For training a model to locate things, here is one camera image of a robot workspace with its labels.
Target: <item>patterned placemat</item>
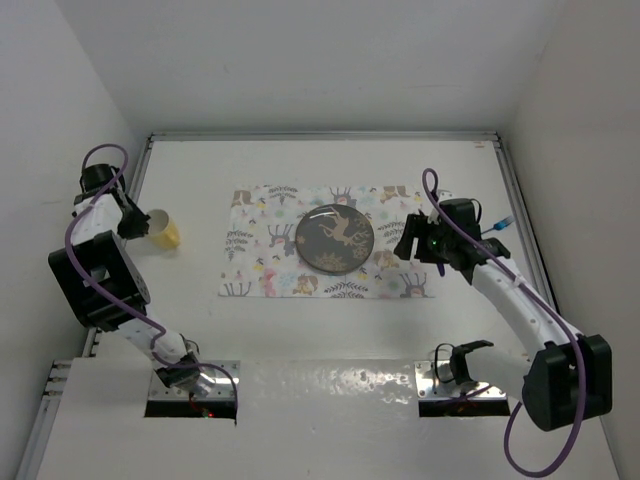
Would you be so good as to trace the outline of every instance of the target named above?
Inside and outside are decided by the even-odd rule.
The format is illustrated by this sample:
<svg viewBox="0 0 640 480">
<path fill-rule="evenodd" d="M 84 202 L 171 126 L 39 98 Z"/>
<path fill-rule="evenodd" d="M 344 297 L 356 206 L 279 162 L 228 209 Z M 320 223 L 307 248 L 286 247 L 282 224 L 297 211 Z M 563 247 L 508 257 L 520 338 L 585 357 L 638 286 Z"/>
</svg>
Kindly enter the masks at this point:
<svg viewBox="0 0 640 480">
<path fill-rule="evenodd" d="M 373 253 L 356 271 L 325 275 L 295 247 L 307 212 L 321 205 L 356 208 L 371 222 Z M 408 213 L 422 205 L 418 187 L 238 187 L 233 195 L 219 295 L 234 297 L 411 298 L 431 296 L 427 268 L 393 255 Z M 329 259 L 341 262 L 341 259 Z"/>
</svg>

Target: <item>plate with deer design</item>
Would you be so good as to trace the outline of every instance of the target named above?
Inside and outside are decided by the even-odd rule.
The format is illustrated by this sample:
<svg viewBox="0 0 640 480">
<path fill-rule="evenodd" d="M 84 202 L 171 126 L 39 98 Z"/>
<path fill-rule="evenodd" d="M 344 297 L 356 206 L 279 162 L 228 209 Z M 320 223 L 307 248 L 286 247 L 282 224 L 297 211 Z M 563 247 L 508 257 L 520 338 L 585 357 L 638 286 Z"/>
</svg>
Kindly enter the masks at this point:
<svg viewBox="0 0 640 480">
<path fill-rule="evenodd" d="M 373 251 L 373 227 L 346 205 L 323 205 L 307 213 L 296 229 L 296 248 L 312 268 L 332 275 L 349 273 Z"/>
</svg>

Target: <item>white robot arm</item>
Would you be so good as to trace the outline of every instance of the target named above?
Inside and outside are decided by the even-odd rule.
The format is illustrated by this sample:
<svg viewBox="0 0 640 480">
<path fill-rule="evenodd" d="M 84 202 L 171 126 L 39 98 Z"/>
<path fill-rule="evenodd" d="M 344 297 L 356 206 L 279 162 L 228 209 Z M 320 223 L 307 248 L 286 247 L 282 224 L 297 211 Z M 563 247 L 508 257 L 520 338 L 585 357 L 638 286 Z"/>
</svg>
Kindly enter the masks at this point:
<svg viewBox="0 0 640 480">
<path fill-rule="evenodd" d="M 430 172 L 435 173 L 427 169 L 425 175 Z M 428 217 L 422 212 L 407 216 L 394 253 L 409 260 L 417 239 L 414 258 L 440 267 L 449 264 L 462 273 L 496 307 L 532 360 L 528 363 L 478 340 L 453 348 L 443 378 L 499 387 L 520 400 L 544 431 L 573 423 L 578 409 L 584 408 L 584 419 L 608 413 L 612 377 L 607 342 L 599 335 L 583 335 L 562 319 L 524 279 L 502 243 L 481 238 L 472 200 L 430 191 L 426 181 L 425 191 L 434 211 Z"/>
<path fill-rule="evenodd" d="M 65 248 L 49 255 L 49 265 L 74 314 L 85 326 L 133 343 L 151 360 L 168 388 L 205 398 L 215 386 L 207 372 L 213 369 L 227 376 L 235 391 L 228 372 L 200 363 L 195 343 L 167 329 L 151 312 L 147 286 L 123 245 L 123 240 L 147 233 L 149 217 L 124 193 L 124 184 L 117 181 L 120 175 L 106 164 L 83 168 L 82 194 L 76 197 Z"/>
</svg>

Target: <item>blue cable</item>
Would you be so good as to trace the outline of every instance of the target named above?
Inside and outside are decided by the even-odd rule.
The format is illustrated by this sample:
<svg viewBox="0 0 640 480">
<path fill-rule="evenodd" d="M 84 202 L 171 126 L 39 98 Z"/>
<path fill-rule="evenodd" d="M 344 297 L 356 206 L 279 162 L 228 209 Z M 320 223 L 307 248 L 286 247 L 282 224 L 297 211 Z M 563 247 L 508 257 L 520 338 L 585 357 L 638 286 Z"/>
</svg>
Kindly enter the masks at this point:
<svg viewBox="0 0 640 480">
<path fill-rule="evenodd" d="M 484 235 L 485 233 L 492 232 L 493 230 L 495 230 L 496 232 L 499 232 L 500 230 L 504 230 L 509 225 L 511 225 L 513 222 L 515 222 L 515 220 L 516 219 L 513 218 L 513 215 L 509 215 L 508 217 L 503 218 L 499 222 L 494 223 L 493 227 L 491 227 L 490 229 L 485 230 L 484 232 L 482 232 L 482 235 Z"/>
</svg>

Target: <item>white enclosure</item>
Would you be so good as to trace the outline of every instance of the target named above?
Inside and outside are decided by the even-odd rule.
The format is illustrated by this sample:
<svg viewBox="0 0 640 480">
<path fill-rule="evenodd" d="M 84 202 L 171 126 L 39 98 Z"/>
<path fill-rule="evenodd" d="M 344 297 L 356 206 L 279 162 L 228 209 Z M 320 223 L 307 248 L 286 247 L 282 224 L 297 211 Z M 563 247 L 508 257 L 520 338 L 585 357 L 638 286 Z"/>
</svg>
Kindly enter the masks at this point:
<svg viewBox="0 0 640 480">
<path fill-rule="evenodd" d="M 434 274 L 433 299 L 217 296 L 235 184 L 408 184 L 431 166 L 443 188 L 482 202 L 491 225 L 517 200 L 498 160 L 490 136 L 153 143 L 137 176 L 139 204 L 167 209 L 184 243 L 172 253 L 144 241 L 128 250 L 167 326 L 197 339 L 205 357 L 242 362 L 238 426 L 143 418 L 150 365 L 123 339 L 102 335 L 97 358 L 74 362 L 38 478 L 515 478 L 501 447 L 505 417 L 418 418 L 411 363 L 437 343 L 484 338 L 524 353 L 461 276 Z M 518 229 L 497 235 L 537 281 Z M 522 415 L 516 456 L 545 466 L 566 430 L 544 434 Z M 616 477 L 598 419 L 585 423 L 554 476 L 577 477 Z"/>
<path fill-rule="evenodd" d="M 57 0 L 158 130 L 506 125 L 562 0 Z"/>
</svg>

